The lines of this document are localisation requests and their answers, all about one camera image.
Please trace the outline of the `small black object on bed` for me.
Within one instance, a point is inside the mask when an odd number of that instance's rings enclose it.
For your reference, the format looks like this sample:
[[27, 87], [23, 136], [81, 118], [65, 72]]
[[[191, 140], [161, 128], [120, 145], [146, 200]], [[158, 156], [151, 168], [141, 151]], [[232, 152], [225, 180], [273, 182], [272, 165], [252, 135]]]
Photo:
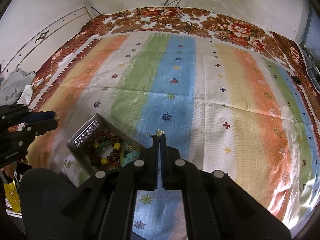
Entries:
[[295, 81], [296, 84], [298, 84], [298, 85], [301, 85], [301, 84], [302, 84], [299, 77], [297, 77], [297, 76], [292, 76], [292, 79], [293, 79], [293, 81]]

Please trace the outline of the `white headboard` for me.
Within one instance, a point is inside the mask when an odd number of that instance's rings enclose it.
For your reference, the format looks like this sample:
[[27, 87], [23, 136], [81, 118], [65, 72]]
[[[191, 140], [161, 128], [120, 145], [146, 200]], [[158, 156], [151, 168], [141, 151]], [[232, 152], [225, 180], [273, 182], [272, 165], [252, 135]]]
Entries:
[[2, 63], [1, 77], [6, 79], [17, 67], [25, 72], [38, 71], [53, 53], [94, 17], [92, 8], [84, 4], [55, 20], [21, 46], [13, 57]]

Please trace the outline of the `grey and white clothes pile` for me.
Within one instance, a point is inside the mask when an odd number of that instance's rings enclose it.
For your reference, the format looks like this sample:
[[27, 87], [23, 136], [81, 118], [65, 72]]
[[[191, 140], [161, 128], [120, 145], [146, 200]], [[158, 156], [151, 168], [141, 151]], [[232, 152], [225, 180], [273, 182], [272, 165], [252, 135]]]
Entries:
[[25, 86], [31, 85], [35, 76], [35, 72], [26, 72], [16, 67], [1, 85], [1, 106], [16, 104]]

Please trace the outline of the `gold bangle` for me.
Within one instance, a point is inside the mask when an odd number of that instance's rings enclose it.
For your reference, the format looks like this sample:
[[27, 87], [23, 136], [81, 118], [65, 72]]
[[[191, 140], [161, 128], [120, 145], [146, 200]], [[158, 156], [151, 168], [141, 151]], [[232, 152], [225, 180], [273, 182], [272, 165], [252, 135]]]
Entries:
[[133, 146], [133, 145], [127, 145], [127, 146], [125, 146], [125, 149], [124, 149], [125, 155], [130, 153], [132, 155], [139, 156], [140, 152], [141, 152], [141, 148], [138, 146]]

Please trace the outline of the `person's grey trouser leg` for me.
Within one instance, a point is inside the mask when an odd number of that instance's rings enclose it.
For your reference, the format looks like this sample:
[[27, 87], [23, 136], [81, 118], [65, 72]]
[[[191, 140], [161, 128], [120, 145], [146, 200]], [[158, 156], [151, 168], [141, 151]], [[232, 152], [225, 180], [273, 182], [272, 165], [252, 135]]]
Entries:
[[79, 188], [46, 168], [25, 172], [20, 205], [28, 239], [100, 239], [98, 188], [91, 176]]

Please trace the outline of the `green jade bangle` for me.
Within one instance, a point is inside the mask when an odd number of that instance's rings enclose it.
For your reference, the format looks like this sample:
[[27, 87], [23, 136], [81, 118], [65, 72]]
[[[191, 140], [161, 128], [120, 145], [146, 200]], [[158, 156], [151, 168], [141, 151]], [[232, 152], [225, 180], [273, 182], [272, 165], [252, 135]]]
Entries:
[[97, 157], [97, 168], [109, 168], [115, 169], [120, 168], [121, 164], [121, 153], [123, 146], [119, 142], [112, 144], [111, 142], [105, 142], [101, 144], [98, 148], [98, 157]]

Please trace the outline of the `red floral blanket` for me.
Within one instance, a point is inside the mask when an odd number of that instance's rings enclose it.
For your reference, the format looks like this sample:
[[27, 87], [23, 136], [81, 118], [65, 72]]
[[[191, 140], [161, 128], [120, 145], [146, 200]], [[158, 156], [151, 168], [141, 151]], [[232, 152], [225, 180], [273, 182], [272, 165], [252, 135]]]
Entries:
[[50, 76], [55, 74], [65, 57], [76, 52], [90, 38], [138, 31], [188, 34], [209, 40], [216, 38], [255, 51], [271, 60], [279, 60], [280, 64], [293, 70], [293, 74], [300, 78], [302, 88], [299, 91], [308, 103], [307, 111], [316, 139], [319, 139], [319, 92], [308, 77], [301, 47], [274, 31], [198, 8], [142, 7], [97, 16], [52, 54], [36, 72], [31, 101], [38, 102], [36, 96], [41, 91], [54, 91], [54, 87], [48, 84]]

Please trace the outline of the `metal rack at right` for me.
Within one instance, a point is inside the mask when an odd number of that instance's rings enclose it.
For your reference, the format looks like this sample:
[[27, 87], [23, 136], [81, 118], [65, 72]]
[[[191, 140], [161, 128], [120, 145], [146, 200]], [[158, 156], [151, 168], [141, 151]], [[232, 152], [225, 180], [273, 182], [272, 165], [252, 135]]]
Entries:
[[306, 71], [308, 77], [312, 84], [316, 87], [317, 91], [319, 92], [319, 64], [318, 61], [312, 56], [311, 52], [305, 48], [301, 48], [303, 53], [303, 58], [306, 64]]

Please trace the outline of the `small gold charm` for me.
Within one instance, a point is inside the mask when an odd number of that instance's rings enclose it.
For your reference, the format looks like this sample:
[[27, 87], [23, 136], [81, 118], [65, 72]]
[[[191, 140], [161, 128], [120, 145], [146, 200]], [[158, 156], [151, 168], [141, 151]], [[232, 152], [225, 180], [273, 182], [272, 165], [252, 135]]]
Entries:
[[161, 131], [160, 129], [157, 129], [155, 134], [146, 133], [146, 135], [147, 135], [148, 137], [151, 137], [151, 138], [153, 138], [153, 137], [155, 137], [155, 136], [157, 136], [157, 137], [160, 138], [160, 137], [161, 137], [162, 135], [164, 135], [164, 134], [165, 134], [165, 132], [164, 132], [164, 131]]

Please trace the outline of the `striped colourful bed mat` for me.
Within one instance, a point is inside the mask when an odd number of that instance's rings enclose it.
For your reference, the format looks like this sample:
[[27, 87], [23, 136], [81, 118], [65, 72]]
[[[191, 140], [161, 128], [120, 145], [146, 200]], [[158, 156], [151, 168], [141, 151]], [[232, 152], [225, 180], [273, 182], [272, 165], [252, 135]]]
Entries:
[[65, 57], [33, 109], [58, 128], [29, 147], [33, 167], [72, 174], [70, 119], [102, 115], [145, 147], [163, 130], [199, 169], [222, 170], [293, 236], [319, 202], [319, 139], [279, 60], [217, 40], [149, 31], [90, 38]]

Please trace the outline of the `silver metal tin box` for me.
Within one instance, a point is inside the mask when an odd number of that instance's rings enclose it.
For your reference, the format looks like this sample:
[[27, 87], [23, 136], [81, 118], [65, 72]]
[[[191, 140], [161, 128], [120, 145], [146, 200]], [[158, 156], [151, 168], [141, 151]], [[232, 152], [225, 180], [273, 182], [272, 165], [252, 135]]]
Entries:
[[[76, 114], [70, 119], [66, 131], [69, 136], [66, 146], [75, 161], [74, 171], [68, 178], [76, 187], [83, 184], [97, 171], [118, 171], [128, 163], [137, 160], [139, 156], [130, 153], [124, 154], [125, 146], [133, 145], [140, 147], [141, 150], [145, 149], [145, 146], [111, 124], [98, 113], [92, 116]], [[111, 142], [112, 144], [119, 142], [122, 144], [123, 150], [120, 157], [120, 168], [97, 168], [97, 148], [105, 142]]]

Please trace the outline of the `yellow plastic bag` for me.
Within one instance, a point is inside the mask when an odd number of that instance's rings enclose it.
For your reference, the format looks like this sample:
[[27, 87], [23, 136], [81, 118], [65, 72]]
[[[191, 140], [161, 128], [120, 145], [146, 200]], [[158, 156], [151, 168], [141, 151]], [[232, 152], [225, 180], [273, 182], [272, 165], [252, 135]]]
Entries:
[[12, 181], [11, 183], [8, 183], [8, 184], [3, 183], [3, 185], [5, 189], [6, 199], [10, 203], [13, 211], [20, 212], [21, 211], [20, 198], [17, 192], [15, 182]]

